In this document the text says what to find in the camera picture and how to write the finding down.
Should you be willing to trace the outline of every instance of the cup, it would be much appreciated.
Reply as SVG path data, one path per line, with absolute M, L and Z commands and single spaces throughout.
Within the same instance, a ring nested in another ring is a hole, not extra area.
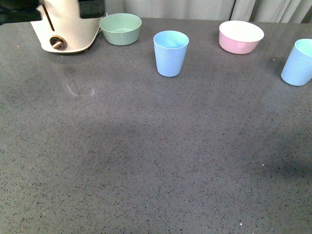
M 294 86 L 304 85 L 312 78 L 312 39 L 296 41 L 281 77 Z
M 174 77 L 181 71 L 189 38 L 177 31 L 163 31 L 154 36 L 154 49 L 158 72 Z

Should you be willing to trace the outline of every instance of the cup rim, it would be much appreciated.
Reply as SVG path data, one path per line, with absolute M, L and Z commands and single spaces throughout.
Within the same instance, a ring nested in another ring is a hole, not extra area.
M 159 45 L 156 41 L 155 41 L 155 37 L 159 34 L 162 34 L 162 33 L 167 33 L 167 32 L 175 32 L 175 33 L 179 33 L 179 34 L 182 34 L 184 35 L 186 38 L 187 38 L 187 43 L 181 47 L 177 47 L 177 48 L 168 48 L 168 47 L 165 47 L 165 46 L 161 46 Z M 158 32 L 155 34 L 154 38 L 153 38 L 153 41 L 154 41 L 154 44 L 156 44 L 157 46 L 161 47 L 161 48 L 164 48 L 164 49 L 167 49 L 167 50 L 177 50 L 177 49 L 181 49 L 181 48 L 184 48 L 185 46 L 187 46 L 190 42 L 190 39 L 187 35 L 185 35 L 184 33 L 182 32 L 179 32 L 179 31 L 175 31 L 175 30 L 166 30 L 166 31 L 161 31 L 161 32 Z
M 301 47 L 298 47 L 298 43 L 299 43 L 299 42 L 301 42 L 301 41 L 303 41 L 303 40 L 307 40 L 307 41 L 309 41 L 309 42 L 311 43 L 311 45 L 312 45 L 312 39 L 309 39 L 309 38 L 303 38 L 303 39 L 299 39 L 299 40 L 297 40 L 297 41 L 295 42 L 294 46 L 295 46 L 295 47 L 296 47 L 296 49 L 297 49 L 298 51 L 300 51 L 302 54 L 304 54 L 304 55 L 306 55 L 306 56 L 308 56 L 308 57 L 312 58 L 312 53 L 311 53 L 311 54 L 308 54 L 308 53 L 306 53 L 304 50 L 302 50 L 302 48 L 301 48 Z

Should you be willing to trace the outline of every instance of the bowl rim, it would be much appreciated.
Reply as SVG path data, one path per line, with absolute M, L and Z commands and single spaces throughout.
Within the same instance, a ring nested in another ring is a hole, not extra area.
M 257 30 L 259 32 L 259 36 L 257 37 L 257 39 L 254 39 L 254 40 L 247 40 L 247 39 L 237 39 L 235 37 L 233 37 L 233 35 L 230 35 L 226 30 L 224 30 L 224 26 L 225 25 L 248 25 L 249 27 L 252 27 L 254 28 L 255 30 Z M 264 32 L 263 30 L 258 27 L 257 25 L 253 24 L 253 23 L 250 23 L 250 22 L 246 22 L 246 21 L 241 21 L 241 20 L 229 20 L 229 21 L 225 21 L 223 22 L 222 24 L 220 24 L 219 26 L 219 31 L 224 35 L 226 36 L 227 38 L 229 39 L 232 39 L 232 40 L 236 40 L 236 41 L 240 41 L 240 42 L 257 42 L 257 41 L 260 41 L 264 38 Z
M 101 27 L 101 22 L 104 22 L 107 18 L 111 18 L 111 17 L 118 16 L 118 15 L 129 15 L 129 16 L 132 16 L 132 17 L 134 17 L 134 18 L 136 18 L 136 19 L 139 19 L 139 22 L 140 22 L 140 23 L 139 23 L 138 27 L 136 27 L 136 28 L 134 28 L 134 29 L 132 29 L 132 30 L 130 30 L 130 31 L 126 31 L 126 32 L 114 32 L 114 31 L 106 30 L 106 29 L 104 29 L 104 28 Z M 132 32 L 132 31 L 134 31 L 134 30 L 140 28 L 141 25 L 142 25 L 142 19 L 141 19 L 139 16 L 136 16 L 136 15 L 133 15 L 133 14 L 129 14 L 129 13 L 115 13 L 115 14 L 107 15 L 107 16 L 103 17 L 103 18 L 99 21 L 99 27 L 100 27 L 101 30 L 103 30 L 103 31 L 105 31 L 105 32 L 107 32 L 107 33 L 114 33 L 114 34 L 129 33 L 129 32 Z

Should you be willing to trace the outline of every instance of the speckled countertop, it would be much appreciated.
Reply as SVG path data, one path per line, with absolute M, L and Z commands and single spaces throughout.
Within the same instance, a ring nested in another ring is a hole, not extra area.
M 248 55 L 220 21 L 143 19 L 139 40 L 41 49 L 0 27 L 0 229 L 30 234 L 311 234 L 312 82 L 280 73 L 310 24 L 256 23 Z M 190 38 L 157 73 L 153 36 Z

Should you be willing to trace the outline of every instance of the cream kitchen appliance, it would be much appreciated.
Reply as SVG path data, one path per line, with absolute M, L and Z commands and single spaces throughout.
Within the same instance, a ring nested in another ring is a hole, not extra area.
M 75 53 L 91 46 L 105 14 L 104 0 L 44 0 L 31 24 L 44 50 Z

